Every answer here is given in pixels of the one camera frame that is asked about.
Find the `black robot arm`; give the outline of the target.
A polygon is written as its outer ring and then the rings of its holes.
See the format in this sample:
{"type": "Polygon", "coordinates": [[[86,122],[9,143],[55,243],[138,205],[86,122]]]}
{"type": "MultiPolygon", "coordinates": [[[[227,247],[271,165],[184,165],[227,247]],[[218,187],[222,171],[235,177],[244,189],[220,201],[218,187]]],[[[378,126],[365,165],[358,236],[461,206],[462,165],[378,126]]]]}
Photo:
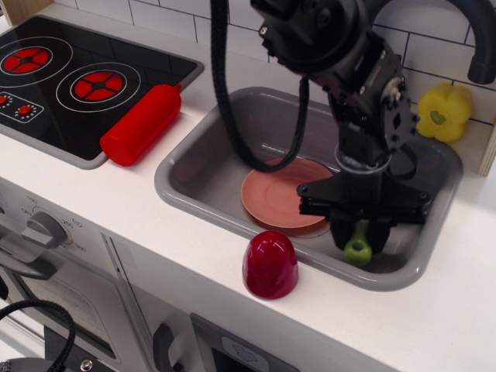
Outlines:
{"type": "Polygon", "coordinates": [[[263,17],[263,45],[290,71],[329,97],[339,131],[339,172],[302,184],[300,210],[322,215],[344,248],[355,225],[383,250],[399,223],[422,224],[430,193],[408,185],[418,169],[410,143],[418,118],[406,95],[401,62],[375,34],[362,1],[254,1],[263,17]]]}

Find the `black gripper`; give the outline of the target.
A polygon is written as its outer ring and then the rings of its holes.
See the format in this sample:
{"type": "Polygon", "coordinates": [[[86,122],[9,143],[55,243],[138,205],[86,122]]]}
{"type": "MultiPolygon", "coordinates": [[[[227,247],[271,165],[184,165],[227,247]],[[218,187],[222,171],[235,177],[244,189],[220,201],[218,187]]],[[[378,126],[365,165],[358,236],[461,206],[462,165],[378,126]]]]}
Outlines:
{"type": "Polygon", "coordinates": [[[353,235],[355,224],[369,221],[367,240],[373,254],[382,252],[392,227],[424,223],[431,204],[430,192],[385,172],[358,175],[343,170],[326,179],[300,184],[297,193],[300,213],[323,216],[341,250],[353,235]]]}

